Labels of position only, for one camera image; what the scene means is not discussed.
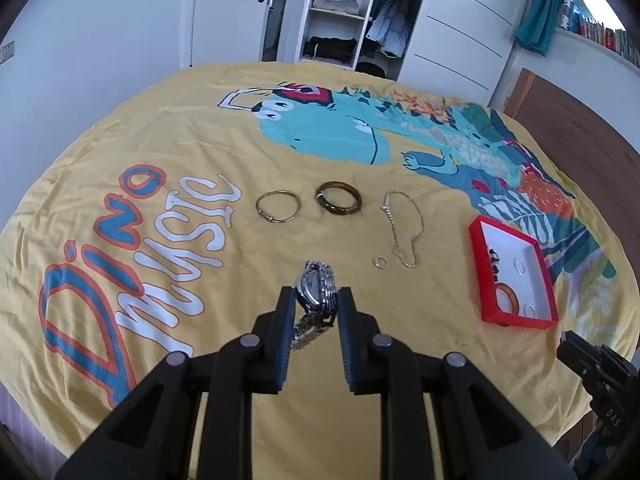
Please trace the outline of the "amber orange bangle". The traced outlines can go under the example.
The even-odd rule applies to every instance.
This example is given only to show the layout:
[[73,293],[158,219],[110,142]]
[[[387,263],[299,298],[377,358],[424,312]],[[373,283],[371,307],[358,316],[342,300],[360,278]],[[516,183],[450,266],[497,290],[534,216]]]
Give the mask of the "amber orange bangle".
[[495,284],[496,300],[501,311],[519,315],[520,302],[514,289],[506,283]]

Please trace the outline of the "small silver hoop earring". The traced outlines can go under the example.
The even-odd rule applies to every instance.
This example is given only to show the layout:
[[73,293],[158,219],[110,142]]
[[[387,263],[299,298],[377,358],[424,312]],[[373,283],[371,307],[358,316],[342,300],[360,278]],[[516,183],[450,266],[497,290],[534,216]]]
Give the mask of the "small silver hoop earring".
[[383,255],[377,255],[372,258],[373,264],[380,270],[388,268],[388,260]]

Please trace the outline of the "silver metal wristwatch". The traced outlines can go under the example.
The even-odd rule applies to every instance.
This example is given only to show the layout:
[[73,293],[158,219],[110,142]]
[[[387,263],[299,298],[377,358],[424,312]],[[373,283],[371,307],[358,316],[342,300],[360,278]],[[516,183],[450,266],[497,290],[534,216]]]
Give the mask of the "silver metal wristwatch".
[[291,349],[302,350],[333,327],[337,314],[337,289],[332,266],[309,260],[295,285],[304,315],[294,324]]

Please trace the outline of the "thin gold bangle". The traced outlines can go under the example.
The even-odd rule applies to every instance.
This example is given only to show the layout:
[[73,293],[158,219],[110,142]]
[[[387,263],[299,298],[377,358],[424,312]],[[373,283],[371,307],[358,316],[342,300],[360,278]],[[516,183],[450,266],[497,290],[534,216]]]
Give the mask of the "thin gold bangle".
[[302,210],[302,200],[289,190],[265,192],[255,202],[260,218],[272,224],[285,224],[295,220]]

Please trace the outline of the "dark tortoiseshell bangle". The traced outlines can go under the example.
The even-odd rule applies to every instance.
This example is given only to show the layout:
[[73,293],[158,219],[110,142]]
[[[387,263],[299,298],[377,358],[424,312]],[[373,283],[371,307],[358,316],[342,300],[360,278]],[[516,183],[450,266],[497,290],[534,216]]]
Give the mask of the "dark tortoiseshell bangle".
[[316,201],[322,209],[336,216],[356,214],[362,207],[362,197],[359,191],[342,181],[322,183],[317,188]]

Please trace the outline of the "red jewelry box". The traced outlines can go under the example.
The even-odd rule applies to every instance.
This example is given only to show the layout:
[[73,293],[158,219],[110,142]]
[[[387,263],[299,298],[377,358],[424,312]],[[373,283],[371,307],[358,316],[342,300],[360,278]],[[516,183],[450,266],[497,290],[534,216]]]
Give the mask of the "red jewelry box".
[[[521,231],[478,216],[469,226],[478,289],[480,317],[486,323],[545,330],[558,324],[558,309],[541,249]],[[499,309],[495,284],[506,283],[520,302],[520,314]]]

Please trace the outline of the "white bedroom door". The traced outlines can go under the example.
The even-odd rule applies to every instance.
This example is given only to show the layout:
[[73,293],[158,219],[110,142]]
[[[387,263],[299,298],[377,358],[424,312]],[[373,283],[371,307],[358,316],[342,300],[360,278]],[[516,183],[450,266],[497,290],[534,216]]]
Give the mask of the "white bedroom door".
[[182,0],[179,63],[245,63],[262,58],[270,0]]

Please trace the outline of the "wooden headboard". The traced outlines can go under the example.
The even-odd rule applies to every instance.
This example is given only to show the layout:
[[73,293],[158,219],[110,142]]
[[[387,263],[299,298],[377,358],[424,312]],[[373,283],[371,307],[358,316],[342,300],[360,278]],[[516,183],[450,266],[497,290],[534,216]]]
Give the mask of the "wooden headboard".
[[604,119],[552,82],[523,68],[506,114],[587,194],[639,270],[639,154]]

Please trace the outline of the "yellow dinosaur print duvet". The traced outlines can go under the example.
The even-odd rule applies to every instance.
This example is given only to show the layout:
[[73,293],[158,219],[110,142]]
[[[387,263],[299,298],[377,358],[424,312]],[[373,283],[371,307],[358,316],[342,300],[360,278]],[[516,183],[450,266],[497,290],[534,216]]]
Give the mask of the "yellow dinosaur print duvet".
[[[356,188],[360,211],[322,209],[328,181]],[[273,190],[302,200],[292,222],[258,216]],[[558,324],[482,320],[478,216],[539,243]],[[309,260],[413,350],[466,354],[549,441],[588,408],[556,359],[561,333],[624,356],[639,338],[620,239],[515,119],[326,64],[214,64],[94,124],[6,222],[2,385],[73,453],[168,353],[248,332]]]

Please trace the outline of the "teal curtain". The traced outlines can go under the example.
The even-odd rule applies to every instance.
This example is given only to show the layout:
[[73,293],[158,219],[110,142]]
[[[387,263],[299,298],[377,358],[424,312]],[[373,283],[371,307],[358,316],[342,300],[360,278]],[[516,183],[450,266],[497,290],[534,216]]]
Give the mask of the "teal curtain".
[[515,31],[515,42],[525,50],[546,56],[563,0],[532,0]]

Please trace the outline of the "row of books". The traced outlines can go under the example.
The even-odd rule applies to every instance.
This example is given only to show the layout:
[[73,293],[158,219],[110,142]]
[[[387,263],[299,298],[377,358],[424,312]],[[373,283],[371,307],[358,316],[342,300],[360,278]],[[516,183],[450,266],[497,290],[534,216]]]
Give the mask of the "row of books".
[[562,0],[556,26],[614,51],[639,66],[639,50],[625,29],[612,29],[597,22],[584,0]]

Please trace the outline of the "open white wardrobe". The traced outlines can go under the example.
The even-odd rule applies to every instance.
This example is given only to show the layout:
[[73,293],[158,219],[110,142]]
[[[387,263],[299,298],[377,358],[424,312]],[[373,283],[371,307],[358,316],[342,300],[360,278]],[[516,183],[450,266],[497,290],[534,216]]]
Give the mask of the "open white wardrobe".
[[[389,58],[387,78],[416,90],[486,105],[513,46],[527,0],[419,0],[404,53]],[[310,60],[312,38],[354,40],[341,62],[356,70],[373,27],[374,0],[303,0],[293,61]]]

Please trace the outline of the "folded black clothes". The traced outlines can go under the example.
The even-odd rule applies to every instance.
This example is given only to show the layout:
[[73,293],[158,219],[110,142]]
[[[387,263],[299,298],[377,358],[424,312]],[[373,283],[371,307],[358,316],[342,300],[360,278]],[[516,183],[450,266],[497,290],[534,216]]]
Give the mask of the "folded black clothes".
[[349,63],[357,47],[357,40],[313,36],[303,46],[303,56],[329,58],[340,63]]

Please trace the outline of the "hanging grey jacket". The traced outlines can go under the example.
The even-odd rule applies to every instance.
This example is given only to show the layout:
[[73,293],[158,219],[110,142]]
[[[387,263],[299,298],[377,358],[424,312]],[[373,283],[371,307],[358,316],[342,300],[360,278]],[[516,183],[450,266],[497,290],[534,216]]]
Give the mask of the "hanging grey jacket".
[[402,58],[421,4],[422,0],[373,0],[367,40],[386,58]]

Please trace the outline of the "folded beige clothes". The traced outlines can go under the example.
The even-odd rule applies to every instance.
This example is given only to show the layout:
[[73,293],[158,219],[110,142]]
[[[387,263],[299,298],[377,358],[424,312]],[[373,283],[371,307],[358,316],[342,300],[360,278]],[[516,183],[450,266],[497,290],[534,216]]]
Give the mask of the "folded beige clothes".
[[312,0],[314,9],[358,15],[360,5],[357,0]]

